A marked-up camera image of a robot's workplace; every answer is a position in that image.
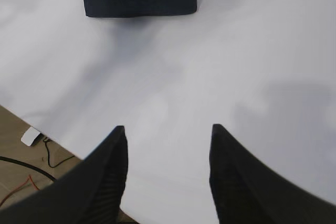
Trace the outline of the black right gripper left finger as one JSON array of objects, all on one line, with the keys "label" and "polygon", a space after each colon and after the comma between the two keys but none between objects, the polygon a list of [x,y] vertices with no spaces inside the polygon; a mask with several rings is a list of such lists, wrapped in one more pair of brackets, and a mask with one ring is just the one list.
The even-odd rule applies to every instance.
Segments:
[{"label": "black right gripper left finger", "polygon": [[1,210],[1,223],[117,223],[128,173],[123,126],[50,186]]}]

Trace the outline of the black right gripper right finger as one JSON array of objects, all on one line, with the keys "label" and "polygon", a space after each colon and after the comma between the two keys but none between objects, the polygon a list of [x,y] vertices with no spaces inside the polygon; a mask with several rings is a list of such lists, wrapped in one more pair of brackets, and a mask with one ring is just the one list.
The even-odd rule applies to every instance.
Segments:
[{"label": "black right gripper right finger", "polygon": [[212,127],[209,184],[219,223],[335,223],[335,205],[286,180],[222,125]]}]

